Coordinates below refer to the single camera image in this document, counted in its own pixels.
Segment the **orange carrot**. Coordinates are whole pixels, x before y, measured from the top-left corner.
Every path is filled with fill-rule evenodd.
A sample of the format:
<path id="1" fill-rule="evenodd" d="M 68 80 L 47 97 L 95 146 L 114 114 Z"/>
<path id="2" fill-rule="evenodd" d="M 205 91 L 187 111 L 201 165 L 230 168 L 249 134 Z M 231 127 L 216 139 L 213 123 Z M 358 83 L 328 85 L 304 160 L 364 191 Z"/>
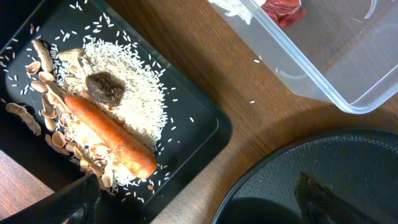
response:
<path id="1" fill-rule="evenodd" d="M 110 148 L 134 176 L 146 179 L 157 168 L 155 155 L 132 134 L 80 96 L 65 97 L 67 108 Z"/>

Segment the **white tissue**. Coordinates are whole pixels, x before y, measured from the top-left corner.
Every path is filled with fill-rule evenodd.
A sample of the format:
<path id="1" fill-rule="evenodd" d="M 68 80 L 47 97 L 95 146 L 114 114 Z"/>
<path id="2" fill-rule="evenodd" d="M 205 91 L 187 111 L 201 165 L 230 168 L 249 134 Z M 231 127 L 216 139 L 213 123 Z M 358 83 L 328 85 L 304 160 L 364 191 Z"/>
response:
<path id="1" fill-rule="evenodd" d="M 210 4 L 215 4 L 216 6 L 225 10 L 225 15 L 227 17 L 238 16 L 247 25 L 251 24 L 251 19 L 253 14 L 244 4 L 246 1 L 242 0 L 208 0 Z"/>

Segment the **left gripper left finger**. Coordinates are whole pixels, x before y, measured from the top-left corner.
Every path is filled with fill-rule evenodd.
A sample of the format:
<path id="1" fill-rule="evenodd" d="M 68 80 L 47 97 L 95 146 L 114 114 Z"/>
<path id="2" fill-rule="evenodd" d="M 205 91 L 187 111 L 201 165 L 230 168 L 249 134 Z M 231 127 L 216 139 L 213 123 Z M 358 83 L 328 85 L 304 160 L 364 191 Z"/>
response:
<path id="1" fill-rule="evenodd" d="M 100 197 L 97 177 L 87 175 L 1 223 L 94 223 Z"/>

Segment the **red snack wrapper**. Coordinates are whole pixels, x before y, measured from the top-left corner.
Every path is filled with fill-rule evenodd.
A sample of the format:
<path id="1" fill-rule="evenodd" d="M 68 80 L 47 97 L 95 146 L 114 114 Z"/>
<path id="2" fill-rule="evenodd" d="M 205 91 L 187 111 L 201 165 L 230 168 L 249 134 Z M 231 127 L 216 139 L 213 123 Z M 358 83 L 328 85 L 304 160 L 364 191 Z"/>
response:
<path id="1" fill-rule="evenodd" d="M 290 27 L 307 15 L 301 0 L 266 0 L 261 8 L 280 27 Z"/>

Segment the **peanut shells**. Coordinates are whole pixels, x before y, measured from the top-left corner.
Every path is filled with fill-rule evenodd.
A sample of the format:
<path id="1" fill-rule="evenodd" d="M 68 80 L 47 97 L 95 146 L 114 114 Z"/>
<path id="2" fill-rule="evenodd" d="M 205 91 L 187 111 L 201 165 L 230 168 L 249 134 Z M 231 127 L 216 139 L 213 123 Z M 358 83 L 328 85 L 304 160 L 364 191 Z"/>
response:
<path id="1" fill-rule="evenodd" d="M 65 97 L 88 100 L 155 155 L 167 124 L 159 72 L 140 58 L 134 43 L 89 38 L 80 48 L 57 52 L 34 40 L 32 47 L 38 58 L 26 66 L 32 79 L 21 92 L 39 95 L 39 115 L 44 123 L 39 124 L 25 106 L 16 103 L 6 103 L 6 111 L 20 118 L 35 135 L 43 136 L 55 152 L 68 156 L 81 172 L 94 174 L 102 189 L 138 185 L 144 179 L 134 176 L 95 132 L 73 115 Z M 98 72 L 108 72 L 124 85 L 120 105 L 108 106 L 89 96 L 85 79 Z"/>

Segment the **dark brown food chunk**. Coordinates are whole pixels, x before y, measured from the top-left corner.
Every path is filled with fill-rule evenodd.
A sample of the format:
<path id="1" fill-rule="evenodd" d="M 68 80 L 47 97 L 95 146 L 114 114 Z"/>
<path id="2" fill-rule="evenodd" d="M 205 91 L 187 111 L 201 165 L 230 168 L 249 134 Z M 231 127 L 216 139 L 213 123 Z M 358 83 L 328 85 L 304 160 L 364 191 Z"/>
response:
<path id="1" fill-rule="evenodd" d="M 124 85 L 108 72 L 88 75 L 85 84 L 89 96 L 98 103 L 118 106 L 125 92 Z"/>

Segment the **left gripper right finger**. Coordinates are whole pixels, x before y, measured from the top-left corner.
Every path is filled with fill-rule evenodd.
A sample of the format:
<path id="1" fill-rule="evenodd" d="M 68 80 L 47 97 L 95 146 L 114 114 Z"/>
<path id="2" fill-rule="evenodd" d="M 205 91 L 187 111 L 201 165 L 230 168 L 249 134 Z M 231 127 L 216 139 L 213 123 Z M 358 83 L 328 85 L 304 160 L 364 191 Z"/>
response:
<path id="1" fill-rule="evenodd" d="M 295 199 L 306 224 L 355 223 L 378 224 L 397 223 L 397 219 L 365 203 L 350 202 L 315 179 L 301 172 L 295 186 Z"/>

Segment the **pile of white rice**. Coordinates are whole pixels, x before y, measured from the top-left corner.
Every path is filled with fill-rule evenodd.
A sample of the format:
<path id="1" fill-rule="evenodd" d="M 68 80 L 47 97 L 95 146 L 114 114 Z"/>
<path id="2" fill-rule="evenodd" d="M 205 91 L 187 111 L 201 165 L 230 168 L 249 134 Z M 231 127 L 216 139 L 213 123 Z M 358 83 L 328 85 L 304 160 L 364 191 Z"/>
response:
<path id="1" fill-rule="evenodd" d="M 35 153 L 56 155 L 85 170 L 86 162 L 73 152 L 79 147 L 92 163 L 102 167 L 101 180 L 111 181 L 109 194 L 119 194 L 123 202 L 145 204 L 173 173 L 165 157 L 172 144 L 181 142 L 177 136 L 181 126 L 168 125 L 168 110 L 183 101 L 181 88 L 167 84 L 167 69 L 159 59 L 146 52 L 94 1 L 49 1 L 31 20 L 31 27 L 22 29 L 1 49 L 5 90 L 33 107 L 39 123 L 44 122 L 42 95 L 32 87 L 39 71 L 27 73 L 27 67 L 40 60 L 33 45 L 36 40 L 49 52 L 55 84 L 74 95 L 87 91 L 90 73 L 108 72 L 124 91 L 120 104 L 100 104 L 100 108 L 121 119 L 123 127 L 155 154 L 157 169 L 146 179 L 134 176 L 93 131 L 68 113 L 55 117 L 55 130 L 63 134 L 67 144 L 55 146 L 52 132 L 45 130 L 34 142 Z"/>

